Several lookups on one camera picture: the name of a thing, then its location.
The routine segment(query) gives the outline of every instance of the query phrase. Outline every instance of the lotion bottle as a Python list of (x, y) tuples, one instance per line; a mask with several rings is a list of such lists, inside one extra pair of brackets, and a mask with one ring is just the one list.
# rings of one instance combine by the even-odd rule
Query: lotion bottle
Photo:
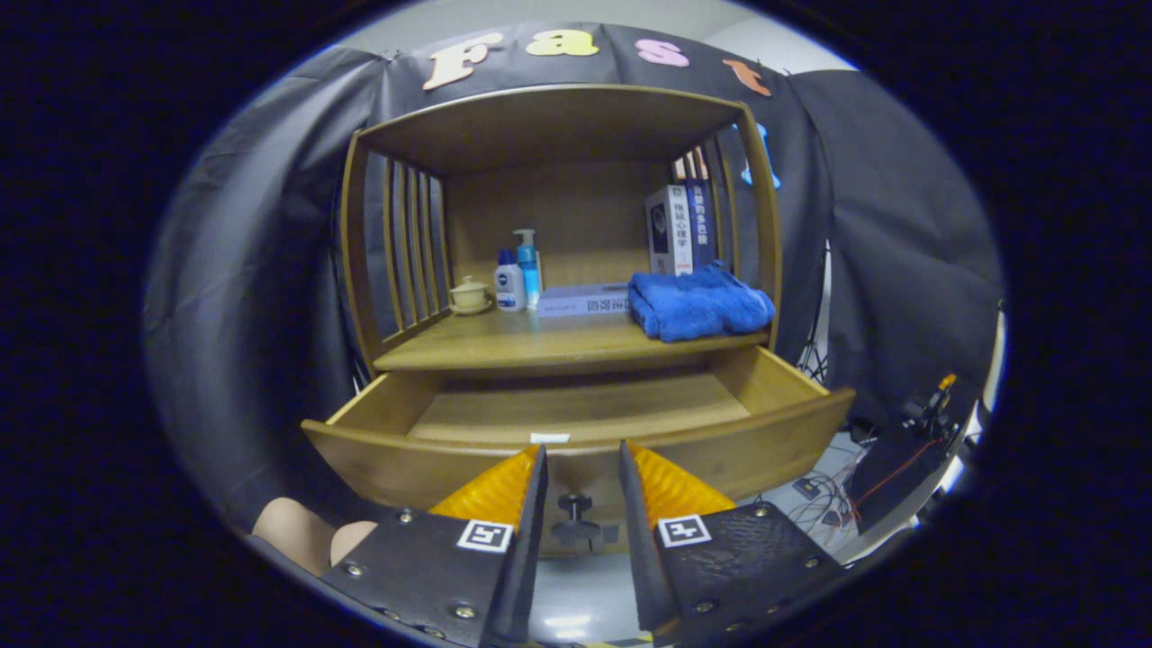
[(524, 310), (528, 302), (524, 294), (524, 271), (516, 264), (516, 257), (511, 250), (502, 249), (497, 256), (495, 279), (497, 306), (500, 310), (516, 312)]

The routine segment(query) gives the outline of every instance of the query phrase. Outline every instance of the white wall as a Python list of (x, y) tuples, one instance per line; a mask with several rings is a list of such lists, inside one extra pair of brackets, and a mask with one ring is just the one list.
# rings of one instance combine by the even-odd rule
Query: white wall
[(403, 52), (460, 33), (537, 21), (651, 29), (759, 59), (779, 71), (855, 69), (782, 23), (725, 0), (423, 0), (381, 16), (338, 44)]

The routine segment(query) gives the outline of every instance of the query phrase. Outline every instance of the book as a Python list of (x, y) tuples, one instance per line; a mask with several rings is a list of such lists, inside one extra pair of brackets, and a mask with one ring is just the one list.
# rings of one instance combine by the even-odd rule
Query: book
[(644, 201), (649, 233), (649, 266), (653, 274), (692, 271), (691, 220), (688, 191), (667, 184)]
[(628, 284), (591, 284), (545, 288), (537, 302), (540, 317), (628, 311)]
[(684, 180), (688, 193), (688, 216), (691, 223), (692, 269), (704, 268), (717, 258), (715, 225), (708, 211), (707, 181), (689, 178)]

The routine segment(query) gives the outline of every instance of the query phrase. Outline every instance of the wooden cabinet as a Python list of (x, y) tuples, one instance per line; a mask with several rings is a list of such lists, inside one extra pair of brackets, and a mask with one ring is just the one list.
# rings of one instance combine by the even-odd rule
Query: wooden cabinet
[[(718, 251), (733, 259), (733, 175), (717, 141), (733, 125), (755, 179), (760, 286), (779, 312), (775, 194), (743, 104), (622, 85), (532, 86), (357, 131), (341, 235), (357, 344), (373, 382), (327, 421), (303, 423), (320, 454), (363, 497), (430, 507), (533, 434), (567, 435), (548, 446), (546, 522), (563, 519), (561, 495), (583, 492), (593, 499), (586, 519), (606, 527), (623, 518), (623, 438), (733, 498), (808, 472), (852, 392), (829, 394), (771, 353), (779, 315), (755, 334), (665, 344), (627, 314), (540, 318), (493, 308), (460, 316), (445, 301), (455, 279), (487, 282), (497, 250), (513, 247), (521, 227), (537, 231), (545, 287), (647, 271), (643, 203), (674, 180), (677, 160), (692, 160), (700, 175), (711, 171)], [(386, 235), (374, 243), (364, 236), (370, 156), (382, 158), (385, 174), (385, 209), (371, 217), (382, 219)], [(386, 258), (372, 276), (367, 244), (382, 244)], [(388, 326), (373, 316), (374, 281), (387, 282)], [(385, 338), (384, 329), (397, 332)], [(604, 550), (624, 547), (621, 537)], [(550, 535), (541, 551), (579, 548)]]

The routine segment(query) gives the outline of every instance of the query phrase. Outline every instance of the blue towel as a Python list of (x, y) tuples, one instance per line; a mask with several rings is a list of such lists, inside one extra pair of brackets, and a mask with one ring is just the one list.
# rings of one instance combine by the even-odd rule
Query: blue towel
[(763, 291), (749, 288), (722, 262), (673, 277), (637, 272), (628, 282), (632, 318), (666, 342), (759, 331), (776, 315)]

